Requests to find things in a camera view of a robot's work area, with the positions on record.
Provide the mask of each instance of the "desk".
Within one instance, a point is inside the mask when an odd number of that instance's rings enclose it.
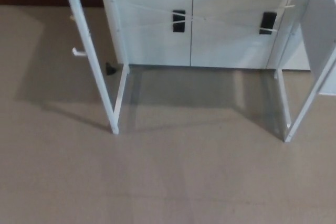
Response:
[[[92,72],[95,76],[102,101],[112,127],[114,134],[119,133],[118,119],[122,104],[123,92],[127,74],[129,73],[129,59],[127,37],[125,36],[125,27],[123,25],[124,14],[120,12],[121,2],[119,0],[103,0],[106,8],[107,18],[111,30],[113,44],[119,63],[123,63],[121,81],[117,96],[116,104],[111,104],[102,72],[98,63],[96,51],[90,36],[80,0],[69,0],[70,6],[76,20],[80,36],[85,48],[82,53],[88,56]],[[275,78],[279,84],[279,94],[282,101],[283,120],[287,126],[284,140],[290,142],[296,133],[302,119],[309,110],[314,98],[319,93],[326,95],[334,95],[336,93],[336,3],[334,0],[284,0],[281,1],[281,26],[274,38],[270,61],[273,62],[275,69]],[[301,6],[301,8],[287,8],[290,6]],[[152,8],[152,11],[167,12],[167,10],[159,10]],[[184,15],[186,26],[187,22],[196,20],[191,14]],[[288,107],[285,84],[282,76],[283,60],[287,57],[285,52],[286,45],[290,41],[298,27],[302,28],[304,43],[306,46],[310,68],[314,74],[315,81],[307,99],[297,116],[292,122]]]

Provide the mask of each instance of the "white metal desk leg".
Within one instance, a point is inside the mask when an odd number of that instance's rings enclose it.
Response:
[[[286,143],[289,143],[292,140],[293,136],[295,135],[296,131],[298,130],[304,116],[307,114],[307,112],[308,112],[310,106],[312,105],[315,97],[319,94],[322,85],[324,84],[325,80],[328,78],[330,70],[332,69],[332,67],[334,66],[334,64],[336,62],[335,59],[336,59],[336,51],[333,52],[333,54],[329,58],[327,64],[325,64],[325,67],[324,67],[323,71],[321,72],[320,76],[317,78],[317,80],[314,83],[306,101],[304,102],[299,115],[297,116],[296,120],[293,122],[293,124],[289,128],[288,134],[285,138]]]
[[[282,106],[282,113],[284,115],[283,120],[286,125],[286,131],[291,126],[291,117],[290,117],[290,110],[288,105],[285,81],[283,79],[282,69],[278,68],[275,72],[275,78],[278,80],[279,91],[280,91],[280,99],[281,99],[281,106]]]
[[[109,97],[109,94],[106,88],[103,74],[99,66],[97,54],[93,46],[90,30],[86,22],[80,0],[69,0],[69,2],[70,2],[71,9],[72,9],[72,13],[76,20],[76,24],[77,24],[85,51],[88,55],[88,59],[91,65],[93,75],[95,76],[96,83],[97,83],[107,116],[109,118],[112,131],[114,134],[119,134],[118,123],[116,121],[116,117],[114,116],[111,100],[110,100],[110,97]]]

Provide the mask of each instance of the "black handle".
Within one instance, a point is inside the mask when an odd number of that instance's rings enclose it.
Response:
[[[174,33],[184,33],[185,32],[185,10],[174,10],[173,11],[173,22],[179,22],[173,24]]]
[[[277,13],[275,12],[264,12],[263,20],[261,21],[261,25],[259,30],[259,34],[272,34],[272,31],[264,30],[264,29],[273,29],[275,20],[277,18]]]

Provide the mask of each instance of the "white desk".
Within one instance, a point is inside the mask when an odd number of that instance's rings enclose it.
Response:
[[[300,0],[292,0],[292,2],[291,0],[287,0],[287,4],[291,4],[293,2],[295,4],[295,2],[297,1]],[[124,64],[117,102],[115,104],[114,110],[110,102],[103,75],[100,70],[94,45],[90,37],[90,30],[83,14],[80,0],[69,0],[69,2],[85,47],[85,53],[90,61],[90,65],[95,76],[112,130],[114,134],[118,134],[118,119],[122,104],[124,86],[127,74],[129,72],[127,45],[125,43],[124,29],[121,25],[119,8],[120,6],[118,4],[118,0],[104,0],[117,58],[119,62],[122,62]],[[315,76],[315,82],[311,92],[308,94],[308,97],[302,107],[301,112],[294,120],[294,122],[291,122],[286,89],[282,76],[283,60],[281,59],[286,58],[286,55],[284,55],[283,52],[285,51],[286,45],[290,38],[290,33],[287,31],[288,27],[290,27],[290,30],[293,30],[296,26],[295,21],[292,20],[295,17],[293,12],[302,12],[303,14],[302,9],[298,9],[295,11],[289,10],[284,13],[282,22],[287,23],[288,26],[286,28],[286,31],[279,28],[274,44],[274,49],[272,52],[272,54],[275,54],[274,59],[275,64],[277,65],[275,77],[277,78],[279,83],[279,91],[284,112],[283,120],[285,122],[285,125],[287,126],[285,132],[285,142],[291,141],[316,95],[319,93],[329,95],[334,94],[336,91],[334,88],[335,82],[333,78],[333,76],[336,76],[336,70],[333,71],[336,61],[336,3],[334,0],[309,0],[307,10],[305,11],[305,15],[301,20],[301,27],[304,42],[306,44],[310,67]]]

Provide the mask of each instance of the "metal frame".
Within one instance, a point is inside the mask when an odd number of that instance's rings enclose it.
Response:
[[[118,120],[120,116],[120,109],[121,109],[127,74],[130,72],[129,65],[127,61],[124,60],[123,62],[124,65],[122,69],[121,80],[120,80],[120,85],[119,85],[119,90],[118,90],[118,95],[117,95],[117,101],[115,103],[115,110],[113,111],[111,99],[110,99],[108,90],[106,88],[103,74],[101,72],[101,68],[99,65],[96,51],[94,49],[94,45],[91,39],[91,33],[89,30],[88,24],[86,22],[86,19],[85,19],[85,15],[83,12],[81,2],[80,0],[69,0],[69,3],[70,3],[70,7],[74,15],[75,21],[76,21],[78,30],[79,30],[80,37],[82,39],[82,42],[83,42],[83,45],[86,51],[83,53],[83,55],[87,55],[89,59],[91,70],[95,77],[98,90],[100,92],[100,96],[103,101],[112,131],[114,134],[119,134]]]
[[[123,70],[121,74],[121,80],[120,85],[118,89],[118,96],[117,101],[115,103],[115,110],[113,110],[111,100],[108,94],[108,90],[106,88],[106,84],[100,69],[100,65],[98,62],[97,54],[94,49],[94,45],[91,39],[90,30],[88,28],[83,9],[81,6],[80,0],[69,0],[70,6],[76,21],[76,24],[78,26],[78,30],[85,48],[86,52],[77,52],[74,49],[74,54],[77,56],[87,56],[91,65],[91,69],[93,72],[93,75],[95,77],[112,131],[114,134],[119,134],[119,128],[118,128],[118,120],[120,116],[120,110],[122,105],[122,99],[125,89],[125,84],[127,80],[127,74],[129,73],[129,64],[128,64],[128,57],[126,53],[126,47],[123,39],[122,29],[120,25],[120,13],[118,10],[117,0],[103,0],[104,5],[106,8],[107,13],[107,19],[111,31],[111,36],[114,44],[114,48],[116,51],[117,59],[119,63],[123,63]],[[304,102],[300,113],[296,117],[296,119],[292,122],[291,116],[290,116],[290,109],[288,104],[288,98],[286,93],[286,87],[285,82],[283,79],[282,74],[282,58],[284,56],[285,47],[282,48],[282,54],[279,57],[278,61],[278,68],[275,72],[275,79],[277,79],[279,92],[280,92],[280,99],[281,99],[281,105],[282,105],[282,114],[283,114],[283,122],[286,126],[285,129],[285,137],[284,141],[286,143],[289,143],[294,134],[296,133],[298,127],[300,126],[304,116],[307,114],[309,108],[311,107],[315,97],[319,94],[321,88],[323,87],[323,84],[327,80],[327,78],[330,75],[331,69],[334,67],[336,63],[336,50],[335,46],[333,47],[332,51],[330,52],[330,58],[328,59],[327,63],[325,64],[325,67],[323,71],[320,73],[320,75],[316,78],[315,83],[309,92],[306,101]]]

